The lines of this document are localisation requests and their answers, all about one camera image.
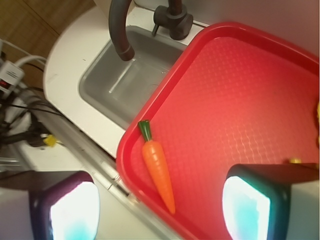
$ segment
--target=white wall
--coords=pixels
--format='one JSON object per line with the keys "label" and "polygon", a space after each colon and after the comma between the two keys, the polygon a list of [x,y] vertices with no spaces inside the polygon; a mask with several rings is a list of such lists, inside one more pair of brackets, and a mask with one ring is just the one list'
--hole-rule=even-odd
{"label": "white wall", "polygon": [[[154,10],[167,0],[134,0]],[[243,23],[319,56],[319,0],[182,0],[196,21]]]}

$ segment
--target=white countertop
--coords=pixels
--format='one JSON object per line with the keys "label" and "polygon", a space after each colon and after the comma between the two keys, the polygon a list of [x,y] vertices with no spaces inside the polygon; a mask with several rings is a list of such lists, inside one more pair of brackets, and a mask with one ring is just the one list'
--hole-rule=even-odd
{"label": "white countertop", "polygon": [[[154,12],[134,7],[127,16],[127,26],[138,26],[152,31]],[[179,41],[188,45],[203,28],[193,25],[187,38]],[[157,34],[169,37],[160,27]],[[79,94],[79,82],[110,41],[108,20],[97,7],[92,8],[59,37],[53,46],[44,71],[43,85],[46,98],[78,128],[116,157],[125,130],[84,101]]]}

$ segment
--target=plastic tray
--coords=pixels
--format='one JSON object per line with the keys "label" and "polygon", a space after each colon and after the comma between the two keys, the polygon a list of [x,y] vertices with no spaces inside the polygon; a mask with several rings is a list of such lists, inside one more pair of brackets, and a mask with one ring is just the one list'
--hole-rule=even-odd
{"label": "plastic tray", "polygon": [[[129,189],[186,239],[230,239],[222,189],[237,163],[318,162],[319,58],[238,24],[202,30],[124,134],[117,169]],[[142,159],[149,119],[164,149],[176,214]]]}

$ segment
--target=faucet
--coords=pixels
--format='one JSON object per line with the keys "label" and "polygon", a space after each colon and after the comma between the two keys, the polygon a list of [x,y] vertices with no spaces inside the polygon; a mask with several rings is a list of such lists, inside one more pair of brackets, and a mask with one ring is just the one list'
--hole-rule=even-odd
{"label": "faucet", "polygon": [[[135,51],[128,41],[126,33],[126,18],[132,0],[112,0],[109,10],[109,32],[116,53],[123,61],[130,61]],[[187,13],[182,0],[168,0],[169,7],[158,6],[153,15],[155,36],[159,26],[169,29],[169,35],[174,40],[186,38],[193,24],[193,16]]]}

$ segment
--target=toy carrot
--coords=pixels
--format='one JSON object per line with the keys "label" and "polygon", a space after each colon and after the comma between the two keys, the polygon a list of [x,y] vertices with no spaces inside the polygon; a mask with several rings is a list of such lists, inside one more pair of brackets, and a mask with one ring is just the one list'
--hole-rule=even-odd
{"label": "toy carrot", "polygon": [[152,140],[149,120],[139,121],[138,126],[145,140],[142,156],[146,167],[164,204],[170,213],[174,214],[176,212],[174,193],[162,146],[159,142]]}

